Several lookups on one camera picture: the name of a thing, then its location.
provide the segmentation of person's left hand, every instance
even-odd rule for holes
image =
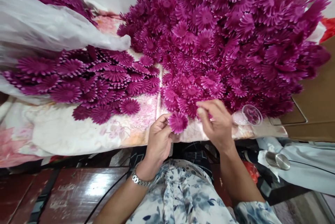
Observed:
[[[145,159],[161,165],[167,159],[171,149],[171,128],[168,118],[171,114],[161,115],[150,127]]]

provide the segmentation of person's right hand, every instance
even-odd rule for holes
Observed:
[[[220,154],[230,152],[235,148],[231,137],[232,117],[220,100],[201,101],[196,103],[203,131],[217,148]]]

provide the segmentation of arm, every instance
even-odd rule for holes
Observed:
[[[136,168],[136,175],[144,181],[155,178],[171,148],[171,128],[167,125],[169,114],[161,115],[150,127],[148,147],[144,159]],[[148,188],[135,184],[132,178],[113,194],[102,208],[94,224],[124,223],[143,200]]]
[[[240,159],[231,137],[232,118],[219,100],[198,102],[203,130],[220,153],[223,183],[234,205],[239,202],[265,202]]]

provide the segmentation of sleeve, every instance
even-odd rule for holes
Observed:
[[[269,203],[265,202],[240,202],[234,209],[236,220],[240,224],[281,224]]]

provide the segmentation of stainless steel cup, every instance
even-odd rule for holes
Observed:
[[[290,161],[283,154],[276,152],[267,152],[265,154],[265,159],[270,166],[279,168],[281,170],[287,171],[291,168]]]

